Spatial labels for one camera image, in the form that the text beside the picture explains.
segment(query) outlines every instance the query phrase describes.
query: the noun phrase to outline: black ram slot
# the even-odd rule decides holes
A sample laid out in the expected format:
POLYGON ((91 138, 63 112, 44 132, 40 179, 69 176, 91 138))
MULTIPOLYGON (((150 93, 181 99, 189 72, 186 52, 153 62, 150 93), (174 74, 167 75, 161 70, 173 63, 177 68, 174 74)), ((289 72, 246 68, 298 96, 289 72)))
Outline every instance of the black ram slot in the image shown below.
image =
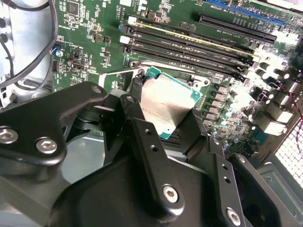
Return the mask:
POLYGON ((165 53, 161 53, 159 51, 155 51, 155 50, 150 50, 150 49, 146 49, 146 48, 142 48, 142 47, 138 47, 138 46, 129 46, 128 49, 125 50, 126 52, 137 52, 137 53, 142 53, 151 57, 159 57, 162 58, 163 60, 170 60, 170 61, 174 61, 174 62, 178 62, 178 63, 182 63, 188 67, 199 67, 201 69, 205 69, 205 70, 209 70, 209 71, 213 71, 214 73, 220 73, 222 75, 226 75, 229 77, 241 77, 241 74, 237 73, 237 72, 231 72, 228 70, 222 70, 222 69, 218 69, 212 66, 208 66, 208 65, 204 65, 201 64, 199 62, 194 62, 194 61, 190 61, 190 60, 186 60, 186 59, 182 59, 180 57, 175 57, 175 56, 171 56, 169 54, 165 54, 165 53))
POLYGON ((138 19, 138 21, 142 21, 142 22, 144 22, 146 24, 150 24, 150 25, 152 25, 154 27, 162 28, 162 29, 165 29, 165 30, 168 30, 168 31, 172 31, 172 32, 179 32, 179 33, 181 32, 181 33, 183 33, 183 34, 185 34, 187 36, 193 36, 195 38, 199 38, 201 40, 208 41, 210 43, 214 43, 214 44, 230 47, 230 48, 241 50, 241 51, 244 51, 244 52, 247 52, 247 53, 252 53, 253 52, 251 49, 249 49, 249 48, 247 48, 245 46, 233 45, 231 43, 224 42, 222 40, 215 39, 215 38, 212 38, 212 37, 209 37, 209 36, 197 33, 197 32, 188 31, 187 29, 171 26, 171 25, 168 25, 168 24, 158 23, 158 22, 155 22, 153 20, 149 20, 149 19, 145 19, 145 18, 141 18, 141 17, 136 17, 136 18, 138 19))
POLYGON ((219 61, 215 58, 203 56, 201 54, 197 54, 197 53, 194 53, 194 52, 179 50, 177 47, 161 44, 161 43, 151 41, 151 40, 144 40, 144 39, 140 39, 140 38, 135 38, 135 43, 136 44, 141 44, 141 45, 150 45, 150 46, 159 47, 163 50, 168 50, 170 53, 182 54, 185 57, 194 57, 195 59, 197 59, 199 61, 203 61, 204 64, 210 65, 212 67, 218 67, 218 68, 225 69, 225 70, 230 70, 230 71, 242 69, 242 67, 240 65, 237 65, 237 64, 234 64, 234 63, 230 63, 230 62, 226 62, 226 61, 225 62, 224 61, 219 61))
POLYGON ((206 25, 209 27, 214 27, 226 32, 230 32, 231 34, 238 34, 244 37, 253 38, 255 40, 263 41, 269 44, 273 44, 276 41, 276 36, 270 35, 264 32, 251 30, 245 27, 233 25, 230 23, 226 23, 217 19, 213 19, 211 17, 201 16, 199 19, 199 23, 202 25, 206 25))
POLYGON ((149 31, 149 30, 145 30, 143 28, 136 28, 136 27, 131 27, 131 29, 128 32, 129 34, 138 34, 138 35, 147 35, 147 36, 151 36, 151 37, 157 37, 159 39, 161 39, 163 42, 176 42, 179 44, 183 44, 186 45, 188 47, 192 47, 192 48, 199 48, 203 51, 209 52, 210 54, 217 54, 218 56, 220 56, 223 59, 229 58, 230 60, 234 60, 234 61, 239 61, 242 63, 250 63, 252 61, 251 57, 244 57, 244 56, 240 56, 237 55, 235 53, 226 51, 226 50, 219 50, 216 48, 212 48, 210 46, 207 45, 203 45, 203 44, 196 44, 193 42, 190 42, 188 40, 185 39, 181 39, 181 38, 176 38, 173 36, 169 36, 166 34, 161 34, 161 33, 157 33, 157 32, 153 32, 153 31, 149 31))

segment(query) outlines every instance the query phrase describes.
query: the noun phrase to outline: pcie slot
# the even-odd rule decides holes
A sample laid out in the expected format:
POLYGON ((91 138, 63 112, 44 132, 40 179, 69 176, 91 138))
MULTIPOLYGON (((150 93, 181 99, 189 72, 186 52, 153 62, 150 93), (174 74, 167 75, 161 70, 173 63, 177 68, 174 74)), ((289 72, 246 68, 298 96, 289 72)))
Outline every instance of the pcie slot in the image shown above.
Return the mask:
POLYGON ((214 43, 214 44, 226 46, 226 47, 233 48, 233 49, 236 49, 236 50, 241 50, 241 51, 244 51, 244 52, 247 52, 247 53, 252 53, 253 52, 251 49, 249 49, 247 47, 240 46, 240 45, 233 45, 233 44, 230 44, 228 42, 224 42, 222 40, 218 40, 218 39, 206 36, 204 34, 200 34, 200 33, 193 32, 193 31, 188 31, 187 29, 171 26, 171 25, 168 25, 168 24, 158 23, 158 22, 155 22, 153 20, 149 20, 149 19, 145 19, 145 18, 141 18, 141 17, 136 17, 136 18, 138 19, 138 21, 142 21, 146 24, 151 24, 153 27, 159 27, 159 28, 163 28, 165 30, 173 31, 173 32, 176 32, 176 31, 179 32, 179 33, 181 32, 181 33, 186 34, 188 36, 198 38, 198 39, 207 41, 209 43, 214 43))
POLYGON ((195 44, 193 42, 190 42, 189 40, 184 40, 184 39, 176 38, 176 37, 169 36, 166 34, 149 31, 149 30, 146 30, 143 28, 136 28, 136 27, 131 27, 131 28, 132 28, 132 30, 129 33, 132 35, 137 34, 137 35, 141 35, 141 36, 147 35, 147 36, 151 36, 151 37, 156 37, 156 38, 159 38, 160 40, 162 40, 163 42, 175 42, 178 44, 186 45, 188 47, 198 48, 201 51, 207 52, 208 54, 215 53, 223 59, 229 58, 230 60, 242 62, 244 64, 250 63, 252 60, 251 57, 244 57, 244 56, 240 56, 235 53, 232 53, 232 52, 228 52, 226 50, 219 50, 216 48, 212 48, 210 46, 206 46, 206 45, 202 45, 202 44, 195 44))
POLYGON ((135 44, 141 44, 141 45, 149 45, 152 47, 158 47, 161 48, 163 50, 168 50, 169 52, 167 54, 175 54, 177 55, 178 53, 183 55, 184 57, 193 57, 199 61, 203 61, 204 64, 213 66, 213 67, 218 67, 221 69, 226 69, 226 70, 237 70, 239 68, 242 68, 242 66, 237 65, 237 64, 233 64, 231 62, 226 62, 226 61, 219 61, 217 59, 214 59, 212 57, 207 57, 207 56, 203 56, 201 54, 196 54, 194 52, 189 52, 189 51, 185 51, 185 50, 180 50, 175 46, 169 46, 169 45, 165 45, 165 44, 161 44, 155 41, 151 41, 151 40, 144 40, 144 39, 140 39, 140 38, 135 38, 135 44))
POLYGON ((253 38, 255 40, 263 41, 269 44, 273 44, 276 41, 276 36, 266 34, 264 32, 259 32, 255 30, 251 30, 245 27, 233 25, 230 23, 226 23, 211 17, 201 16, 199 19, 199 23, 202 25, 206 25, 209 27, 214 27, 226 32, 230 32, 231 34, 238 34, 244 37, 253 38))
POLYGON ((146 49, 146 48, 138 47, 138 46, 131 46, 131 45, 128 46, 128 50, 126 50, 126 52, 133 52, 133 51, 136 52, 136 53, 142 53, 142 54, 151 56, 153 58, 158 57, 158 58, 162 58, 163 60, 169 60, 173 63, 182 63, 182 64, 186 65, 187 67, 199 67, 201 69, 209 70, 209 71, 212 71, 214 73, 219 73, 219 74, 222 74, 222 75, 225 75, 225 76, 228 76, 228 77, 239 77, 239 76, 241 76, 237 72, 218 69, 216 67, 204 65, 204 64, 201 64, 199 62, 190 61, 190 60, 183 59, 183 58, 180 58, 180 57, 171 56, 169 54, 162 53, 162 52, 159 52, 159 51, 146 49))
POLYGON ((255 17, 255 18, 258 18, 258 19, 270 22, 270 23, 274 23, 274 24, 278 24, 278 25, 283 25, 283 26, 285 25, 285 22, 282 21, 282 20, 278 20, 278 19, 274 19, 274 18, 271 18, 271 17, 262 16, 260 14, 253 13, 253 12, 250 12, 250 11, 245 10, 245 9, 241 9, 241 8, 237 8, 237 7, 233 7, 233 6, 227 6, 227 5, 225 5, 225 3, 220 2, 220 1, 205 0, 205 2, 207 2, 209 4, 212 4, 212 5, 219 6, 219 7, 223 8, 223 9, 229 9, 231 11, 242 13, 242 14, 245 14, 245 15, 248 15, 248 16, 251 16, 251 17, 255 17))

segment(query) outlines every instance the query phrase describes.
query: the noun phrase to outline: red wire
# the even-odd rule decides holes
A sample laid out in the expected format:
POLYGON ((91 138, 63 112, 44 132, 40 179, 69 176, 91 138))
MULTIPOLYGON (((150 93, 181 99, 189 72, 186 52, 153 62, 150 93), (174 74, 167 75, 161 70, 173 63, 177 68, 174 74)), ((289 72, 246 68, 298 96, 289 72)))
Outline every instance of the red wire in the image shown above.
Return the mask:
POLYGON ((300 145, 299 145, 299 136, 300 136, 300 131, 303 129, 303 115, 301 113, 301 110, 299 109, 299 106, 297 104, 297 102, 294 100, 294 97, 293 97, 293 94, 291 92, 289 92, 283 85, 281 86, 281 88, 285 91, 288 92, 289 96, 291 97, 291 99, 293 100, 294 102, 294 105, 297 109, 297 111, 299 112, 300 114, 300 117, 301 117, 301 123, 300 123, 300 126, 299 126, 299 129, 298 129, 298 132, 296 134, 296 137, 295 137, 295 140, 296 140, 296 143, 297 143, 297 147, 298 147, 298 150, 301 154, 301 156, 303 156, 303 150, 300 148, 300 145))

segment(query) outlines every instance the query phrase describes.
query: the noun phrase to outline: mesh grille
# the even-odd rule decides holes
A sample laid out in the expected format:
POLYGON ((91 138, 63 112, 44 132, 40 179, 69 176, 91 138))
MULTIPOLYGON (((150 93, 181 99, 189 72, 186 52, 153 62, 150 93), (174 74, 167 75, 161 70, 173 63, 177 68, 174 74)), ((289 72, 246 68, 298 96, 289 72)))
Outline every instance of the mesh grille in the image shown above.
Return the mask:
MULTIPOLYGON (((289 134, 281 147, 275 153, 277 158, 285 166, 285 168, 293 175, 294 179, 303 187, 303 156, 300 155, 296 135, 299 130, 300 121, 293 131, 289 134)), ((303 150, 303 134, 299 135, 299 146, 303 150)))

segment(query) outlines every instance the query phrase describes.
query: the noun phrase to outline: silver screw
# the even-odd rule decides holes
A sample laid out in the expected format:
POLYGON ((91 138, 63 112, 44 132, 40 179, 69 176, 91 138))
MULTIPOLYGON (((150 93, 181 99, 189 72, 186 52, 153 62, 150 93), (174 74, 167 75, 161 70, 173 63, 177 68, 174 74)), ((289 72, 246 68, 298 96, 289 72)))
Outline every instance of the silver screw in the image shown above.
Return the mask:
POLYGON ((0 129, 0 143, 10 144, 18 139, 19 135, 12 129, 0 129))
POLYGON ((226 214, 227 214, 228 218, 230 219, 230 221, 232 221, 235 226, 241 225, 241 220, 240 220, 239 215, 232 208, 228 207, 226 209, 226 214))
POLYGON ((239 159, 242 163, 245 163, 245 159, 243 158, 243 156, 238 155, 238 159, 239 159))
POLYGON ((62 50, 57 50, 56 51, 56 56, 59 57, 59 58, 63 57, 63 51, 62 50))
POLYGON ((165 198, 172 203, 178 201, 178 193, 177 191, 171 186, 164 186, 163 187, 163 194, 165 198))
POLYGON ((36 148, 44 154, 52 154, 57 150, 58 145, 51 139, 41 139, 36 143, 36 148))
POLYGON ((217 145, 220 144, 220 142, 219 142, 215 137, 213 137, 213 142, 214 142, 215 144, 217 144, 217 145))

